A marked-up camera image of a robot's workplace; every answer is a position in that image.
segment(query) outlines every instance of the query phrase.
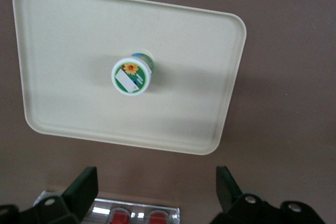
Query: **bolt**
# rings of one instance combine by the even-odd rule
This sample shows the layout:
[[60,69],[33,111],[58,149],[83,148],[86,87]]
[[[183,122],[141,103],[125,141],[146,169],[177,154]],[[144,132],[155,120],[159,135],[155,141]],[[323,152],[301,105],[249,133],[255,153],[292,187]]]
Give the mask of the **bolt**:
[[255,204],[257,202],[256,198],[253,197],[252,195],[246,196],[245,200],[249,202],[250,204]]
[[288,208],[294,212],[301,212],[301,207],[294,203],[289,204]]

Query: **yogurt cup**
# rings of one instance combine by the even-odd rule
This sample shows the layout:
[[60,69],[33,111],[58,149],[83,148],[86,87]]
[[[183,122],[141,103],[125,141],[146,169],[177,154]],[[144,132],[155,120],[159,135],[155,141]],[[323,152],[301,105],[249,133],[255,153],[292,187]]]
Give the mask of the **yogurt cup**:
[[151,82],[154,62],[141,52],[119,60],[113,67],[111,78],[114,87],[125,95],[143,93]]

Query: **small container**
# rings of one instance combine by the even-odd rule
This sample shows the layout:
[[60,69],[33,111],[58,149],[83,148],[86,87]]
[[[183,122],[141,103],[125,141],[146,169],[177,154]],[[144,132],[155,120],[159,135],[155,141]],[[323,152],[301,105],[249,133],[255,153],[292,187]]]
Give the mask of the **small container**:
[[146,224],[168,224],[169,215],[162,210],[154,210],[150,212]]
[[153,60],[139,52],[118,61],[112,69],[111,78],[119,92],[138,95],[148,88],[153,70]]
[[131,215],[121,207],[111,209],[111,214],[107,224],[129,224]]

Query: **black bracket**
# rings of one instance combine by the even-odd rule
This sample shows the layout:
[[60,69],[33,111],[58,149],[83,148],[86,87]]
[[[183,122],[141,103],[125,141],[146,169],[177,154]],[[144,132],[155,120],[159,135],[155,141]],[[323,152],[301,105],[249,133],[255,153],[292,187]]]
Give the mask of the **black bracket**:
[[79,224],[98,194],[97,168],[86,168],[61,196],[50,196],[19,212],[0,206],[0,224]]
[[243,194],[227,167],[217,167],[216,191],[223,212],[211,224],[325,224],[307,204],[285,201],[280,209]]

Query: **brown surface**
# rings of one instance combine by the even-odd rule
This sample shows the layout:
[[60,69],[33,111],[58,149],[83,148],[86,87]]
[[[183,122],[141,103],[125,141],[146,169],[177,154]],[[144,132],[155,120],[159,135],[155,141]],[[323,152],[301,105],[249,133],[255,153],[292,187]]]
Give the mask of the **brown surface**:
[[96,165],[102,197],[181,208],[182,223],[219,211],[215,167],[242,190],[336,220],[336,0],[151,0],[234,13],[247,41],[222,142],[194,156],[41,135],[26,124],[12,0],[0,0],[0,204],[29,207]]

